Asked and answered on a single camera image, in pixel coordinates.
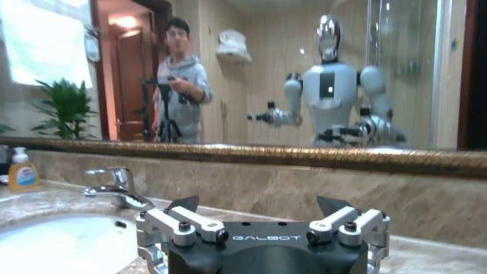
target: person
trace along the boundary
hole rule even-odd
[[[159,64],[158,82],[168,83],[170,90],[170,119],[175,121],[182,136],[176,136],[171,128],[171,138],[178,143],[200,143],[202,105],[214,99],[207,72],[195,55],[191,55],[190,26],[182,18],[174,18],[166,26],[166,43],[170,54]],[[154,94],[155,119],[152,130],[156,133],[155,142],[162,141],[159,132],[164,132],[166,123],[164,101],[159,88]]]

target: glasses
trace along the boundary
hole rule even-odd
[[[187,38],[188,34],[186,33],[186,31],[168,31],[166,32],[167,37],[171,38],[176,38],[176,36],[179,36],[180,38]]]

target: white sink basin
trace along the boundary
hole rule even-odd
[[[136,257],[136,225],[111,216],[61,215],[0,232],[0,273],[111,274]]]

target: window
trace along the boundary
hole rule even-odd
[[[0,1],[9,75],[20,84],[65,80],[92,86],[83,22],[24,0]]]

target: mirror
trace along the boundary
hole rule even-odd
[[[3,1],[0,136],[455,149],[462,65],[440,66],[436,37],[464,29],[459,13],[447,24],[420,0]]]

